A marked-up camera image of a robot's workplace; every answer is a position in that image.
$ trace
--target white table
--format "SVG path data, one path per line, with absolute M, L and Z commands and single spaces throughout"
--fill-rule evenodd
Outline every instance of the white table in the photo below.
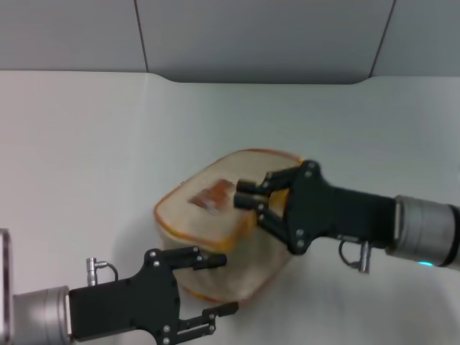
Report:
M 335 185 L 460 204 L 459 109 L 460 78 L 270 86 L 1 72 L 0 225 L 11 229 L 16 292 L 84 286 L 90 256 L 133 275 L 158 245 L 153 205 L 246 147 L 314 157 Z M 374 250 L 364 277 L 341 263 L 337 246 L 315 241 L 193 344 L 460 342 L 460 273 Z M 204 306 L 183 293 L 183 317 Z M 142 331 L 95 342 L 154 343 Z

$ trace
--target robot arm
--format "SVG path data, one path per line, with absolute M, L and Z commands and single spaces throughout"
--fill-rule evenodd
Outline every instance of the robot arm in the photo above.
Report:
M 8 232 L 0 234 L 7 243 L 4 250 L 11 254 Z M 221 267 L 226 264 L 224 254 L 205 258 L 198 247 L 151 249 L 136 275 L 100 285 L 95 272 L 100 263 L 94 258 L 87 263 L 90 286 L 70 291 L 63 286 L 11 296 L 8 280 L 3 289 L 4 309 L 0 310 L 0 345 L 68 345 L 73 340 L 87 341 L 135 329 L 147 331 L 159 345 L 173 345 L 213 334 L 217 317 L 235 314 L 239 307 L 238 303 L 227 303 L 205 309 L 195 318 L 179 318 L 180 298 L 173 270 Z
M 268 208 L 268 198 L 285 189 L 289 194 L 280 218 Z M 239 181 L 234 206 L 254 210 L 258 225 L 285 243 L 292 254 L 304 254 L 321 236 L 341 240 L 341 258 L 360 272 L 369 272 L 372 247 L 439 267 L 460 265 L 457 207 L 337 188 L 324 180 L 320 165 L 313 160 L 300 167 L 269 172 L 261 184 Z M 344 259 L 344 242 L 361 244 L 359 262 Z

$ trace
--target gray wall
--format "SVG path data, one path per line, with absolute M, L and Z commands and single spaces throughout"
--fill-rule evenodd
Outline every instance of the gray wall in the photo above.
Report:
M 459 14 L 458 0 L 2 0 L 0 70 L 217 83 L 460 75 Z

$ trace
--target metal cylinder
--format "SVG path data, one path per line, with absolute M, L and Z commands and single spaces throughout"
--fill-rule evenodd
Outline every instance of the metal cylinder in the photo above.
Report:
M 370 260 L 371 260 L 371 245 L 368 241 L 361 243 L 361 255 L 359 257 L 359 268 L 360 273 L 369 274 Z
M 395 242 L 389 255 L 442 265 L 454 244 L 456 219 L 450 205 L 406 196 L 396 198 Z
M 96 274 L 96 263 L 97 259 L 95 257 L 89 257 L 86 259 L 86 281 L 88 286 L 94 286 L 98 284 L 98 275 Z
M 14 345 L 70 344 L 67 286 L 15 295 Z

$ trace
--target black cable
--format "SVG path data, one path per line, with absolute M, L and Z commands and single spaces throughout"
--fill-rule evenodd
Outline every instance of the black cable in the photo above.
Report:
M 340 258 L 342 259 L 344 264 L 347 265 L 348 267 L 357 269 L 358 266 L 359 266 L 359 262 L 350 262 L 345 258 L 344 253 L 342 252 L 344 244 L 345 244 L 345 241 L 341 241 L 340 244 L 339 244 L 339 256 L 340 256 Z
M 107 262 L 107 267 L 110 267 L 112 269 L 112 271 L 114 271 L 115 281 L 117 281 L 118 280 L 118 271 L 116 270 L 115 266 L 113 266 L 112 264 Z

